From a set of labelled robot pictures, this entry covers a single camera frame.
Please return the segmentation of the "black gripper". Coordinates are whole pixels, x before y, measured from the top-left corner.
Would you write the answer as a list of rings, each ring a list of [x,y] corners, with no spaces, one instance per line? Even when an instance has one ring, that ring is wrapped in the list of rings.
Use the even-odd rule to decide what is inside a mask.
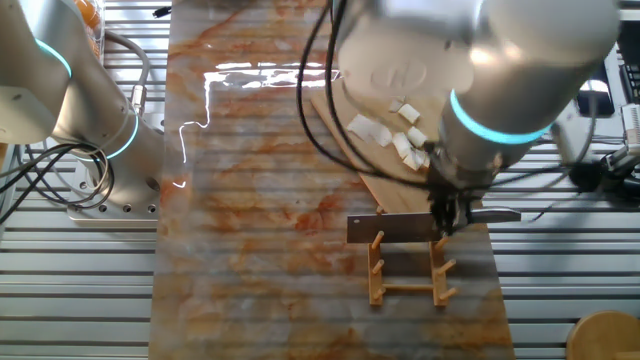
[[[452,232],[455,233],[472,223],[470,198],[450,183],[439,172],[429,173],[431,186],[429,200],[434,224],[441,236],[450,234],[450,220],[453,220]]]

